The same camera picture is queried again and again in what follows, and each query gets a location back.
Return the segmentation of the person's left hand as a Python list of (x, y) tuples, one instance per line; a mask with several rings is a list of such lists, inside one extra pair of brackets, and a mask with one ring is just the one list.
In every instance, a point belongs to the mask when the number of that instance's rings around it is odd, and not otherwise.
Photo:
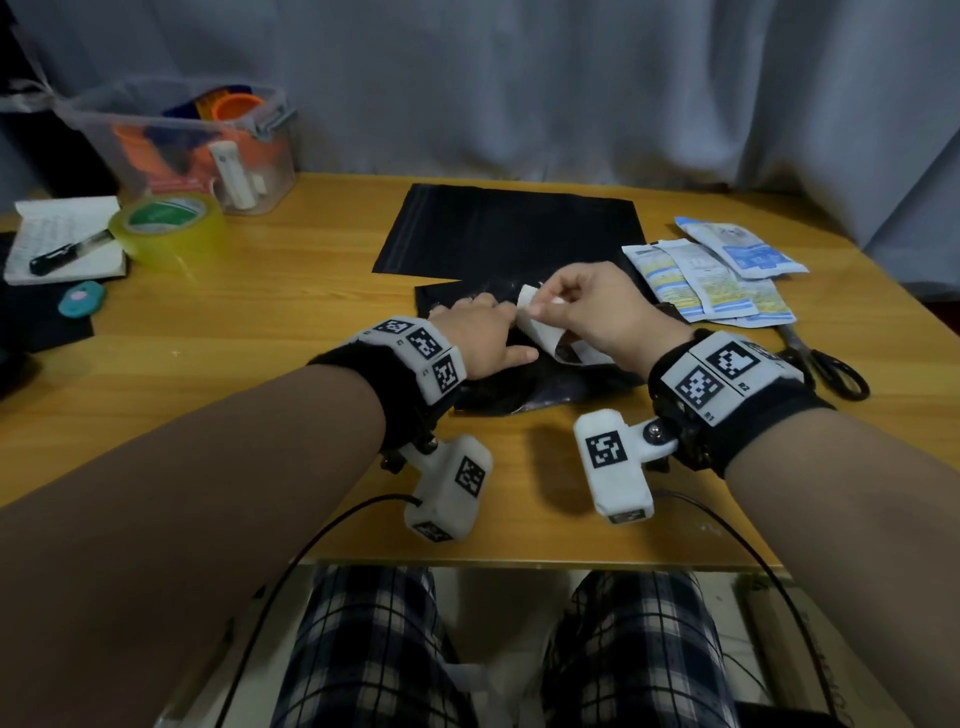
[(426, 320), (459, 350), (466, 379), (480, 381), (498, 374), (498, 358), (504, 348), (522, 346), (508, 343), (517, 318), (514, 303), (482, 293), (462, 297), (450, 307), (438, 305)]

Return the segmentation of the white adhesive strip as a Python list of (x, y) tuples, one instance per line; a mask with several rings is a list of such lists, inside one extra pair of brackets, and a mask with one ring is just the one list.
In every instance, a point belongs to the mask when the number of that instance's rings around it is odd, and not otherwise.
[(529, 316), (528, 308), (539, 289), (524, 284), (516, 302), (516, 326), (530, 338), (549, 358), (561, 365), (576, 368), (615, 366), (613, 358), (594, 348), (582, 339), (565, 342), (568, 332), (565, 329), (535, 321)]

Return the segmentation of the black plastic bag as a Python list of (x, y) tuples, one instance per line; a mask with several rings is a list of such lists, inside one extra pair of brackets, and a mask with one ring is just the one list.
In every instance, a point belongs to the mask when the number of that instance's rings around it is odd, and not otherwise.
[[(490, 293), (499, 302), (516, 302), (523, 285), (537, 285), (544, 276), (543, 272), (534, 270), (520, 277), (498, 275), (480, 282), (460, 280), (416, 286), (416, 314), (426, 318), (438, 306), (451, 307), (462, 298), (480, 293)], [(454, 411), (469, 416), (509, 416), (624, 394), (644, 383), (638, 374), (615, 364), (575, 365), (572, 355), (568, 349), (558, 361), (541, 352), (532, 364), (463, 383)]]
[(415, 183), (371, 271), (471, 283), (576, 262), (630, 271), (623, 249), (646, 242), (630, 200)]

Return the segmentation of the person's left forearm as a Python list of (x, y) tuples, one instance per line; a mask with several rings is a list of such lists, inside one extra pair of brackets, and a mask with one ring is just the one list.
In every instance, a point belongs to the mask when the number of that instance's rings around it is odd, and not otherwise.
[(151, 728), (197, 652), (371, 466), (358, 373), (308, 366), (0, 508), (0, 728)]

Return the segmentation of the person's right forearm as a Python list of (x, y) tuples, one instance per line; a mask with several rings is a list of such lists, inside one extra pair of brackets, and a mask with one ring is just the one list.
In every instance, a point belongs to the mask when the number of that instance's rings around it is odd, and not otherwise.
[(916, 728), (960, 728), (960, 470), (830, 409), (736, 455), (728, 490)]

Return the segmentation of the flat black plastic bag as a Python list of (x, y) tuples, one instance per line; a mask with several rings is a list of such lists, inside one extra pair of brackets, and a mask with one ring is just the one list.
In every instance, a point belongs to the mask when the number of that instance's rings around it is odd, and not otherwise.
[(576, 262), (630, 271), (623, 249), (646, 242), (630, 200), (415, 183), (371, 271), (471, 283)]

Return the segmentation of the grey curtain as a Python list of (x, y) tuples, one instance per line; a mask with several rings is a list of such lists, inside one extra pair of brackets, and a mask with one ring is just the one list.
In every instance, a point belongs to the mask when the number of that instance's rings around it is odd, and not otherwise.
[(960, 299), (960, 0), (6, 0), (65, 96), (262, 82), (310, 172), (801, 191)]

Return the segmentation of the person's right plaid trouser leg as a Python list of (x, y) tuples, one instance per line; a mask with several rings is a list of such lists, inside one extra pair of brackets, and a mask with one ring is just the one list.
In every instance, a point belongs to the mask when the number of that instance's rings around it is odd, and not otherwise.
[(593, 570), (546, 647), (546, 728), (740, 728), (721, 641), (685, 571)]

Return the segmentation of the person's plaid trouser leg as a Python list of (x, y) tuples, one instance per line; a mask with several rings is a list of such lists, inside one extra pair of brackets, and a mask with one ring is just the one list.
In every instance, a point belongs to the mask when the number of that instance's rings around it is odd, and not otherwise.
[(426, 566), (315, 573), (270, 728), (478, 728)]
[(546, 647), (546, 728), (740, 728), (721, 641), (685, 571), (593, 570)]

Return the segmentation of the person's left plaid trouser leg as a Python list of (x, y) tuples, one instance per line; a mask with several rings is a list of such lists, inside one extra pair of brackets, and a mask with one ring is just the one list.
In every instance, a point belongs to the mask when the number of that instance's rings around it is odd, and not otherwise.
[(270, 728), (478, 728), (426, 566), (315, 573)]

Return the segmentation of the orange cup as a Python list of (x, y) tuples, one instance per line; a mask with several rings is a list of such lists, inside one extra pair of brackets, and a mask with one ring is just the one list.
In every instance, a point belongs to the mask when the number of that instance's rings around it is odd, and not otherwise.
[(218, 124), (239, 122), (259, 110), (264, 100), (248, 92), (229, 92), (218, 96), (210, 105), (209, 119)]

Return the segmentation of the yellow-green tape roll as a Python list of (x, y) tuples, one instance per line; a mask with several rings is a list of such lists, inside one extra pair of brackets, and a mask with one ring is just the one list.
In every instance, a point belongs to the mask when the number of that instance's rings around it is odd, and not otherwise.
[(227, 249), (221, 206), (199, 192), (137, 200), (114, 213), (106, 230), (140, 266), (185, 277), (208, 268)]

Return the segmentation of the cardboard box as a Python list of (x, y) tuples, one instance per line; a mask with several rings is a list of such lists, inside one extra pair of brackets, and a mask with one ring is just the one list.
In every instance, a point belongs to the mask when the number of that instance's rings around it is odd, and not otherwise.
[(743, 575), (735, 594), (772, 694), (775, 728), (915, 728), (792, 579)]

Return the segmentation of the small teal oval object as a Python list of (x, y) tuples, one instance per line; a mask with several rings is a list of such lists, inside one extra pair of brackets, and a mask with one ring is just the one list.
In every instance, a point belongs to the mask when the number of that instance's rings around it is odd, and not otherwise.
[(70, 320), (89, 318), (102, 309), (106, 297), (107, 290), (100, 282), (83, 281), (63, 293), (56, 310)]

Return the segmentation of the black marker pen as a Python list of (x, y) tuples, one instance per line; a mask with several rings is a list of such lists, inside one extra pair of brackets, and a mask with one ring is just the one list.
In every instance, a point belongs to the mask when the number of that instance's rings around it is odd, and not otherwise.
[(101, 230), (77, 242), (64, 245), (32, 258), (28, 266), (29, 273), (38, 278), (49, 276), (74, 261), (78, 261), (94, 251), (113, 243), (114, 240), (115, 237), (109, 230)]

